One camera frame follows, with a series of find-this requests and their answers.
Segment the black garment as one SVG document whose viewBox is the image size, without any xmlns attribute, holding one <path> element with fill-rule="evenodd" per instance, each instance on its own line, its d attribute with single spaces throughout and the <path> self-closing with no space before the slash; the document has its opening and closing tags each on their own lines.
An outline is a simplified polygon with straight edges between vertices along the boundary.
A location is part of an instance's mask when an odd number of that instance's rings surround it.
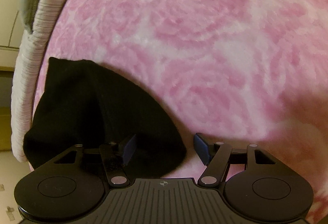
<svg viewBox="0 0 328 224">
<path fill-rule="evenodd" d="M 161 105 L 142 88 L 92 61 L 51 57 L 44 93 L 23 139 L 28 162 L 38 168 L 81 144 L 131 147 L 126 173 L 161 177 L 177 168 L 186 147 Z"/>
</svg>

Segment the pink floral blanket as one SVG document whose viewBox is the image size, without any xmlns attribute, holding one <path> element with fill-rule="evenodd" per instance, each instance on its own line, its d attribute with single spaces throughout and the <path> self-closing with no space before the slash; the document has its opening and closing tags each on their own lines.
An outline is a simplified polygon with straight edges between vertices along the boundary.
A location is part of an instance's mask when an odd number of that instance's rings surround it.
<svg viewBox="0 0 328 224">
<path fill-rule="evenodd" d="M 201 132 L 258 143 L 314 190 L 327 215 L 327 0 L 67 0 L 45 58 L 89 59 L 165 108 L 188 154 L 171 177 L 199 177 Z"/>
</svg>

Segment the white ribbed duvet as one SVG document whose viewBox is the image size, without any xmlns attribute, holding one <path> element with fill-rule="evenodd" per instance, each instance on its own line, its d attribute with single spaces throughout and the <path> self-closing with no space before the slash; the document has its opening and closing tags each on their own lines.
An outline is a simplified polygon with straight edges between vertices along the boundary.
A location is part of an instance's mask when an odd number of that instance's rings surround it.
<svg viewBox="0 0 328 224">
<path fill-rule="evenodd" d="M 23 139 L 32 125 L 33 100 L 44 52 L 66 0 L 40 0 L 33 32 L 23 27 L 13 75 L 11 95 L 11 145 L 14 157 L 26 162 Z"/>
</svg>

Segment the white wardrobe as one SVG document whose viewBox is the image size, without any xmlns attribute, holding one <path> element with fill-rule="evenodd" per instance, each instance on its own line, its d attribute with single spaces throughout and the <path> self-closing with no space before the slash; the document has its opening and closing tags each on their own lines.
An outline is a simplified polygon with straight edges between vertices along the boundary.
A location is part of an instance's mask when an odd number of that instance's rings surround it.
<svg viewBox="0 0 328 224">
<path fill-rule="evenodd" d="M 20 0 L 1 0 L 1 70 L 13 71 L 23 35 Z"/>
</svg>

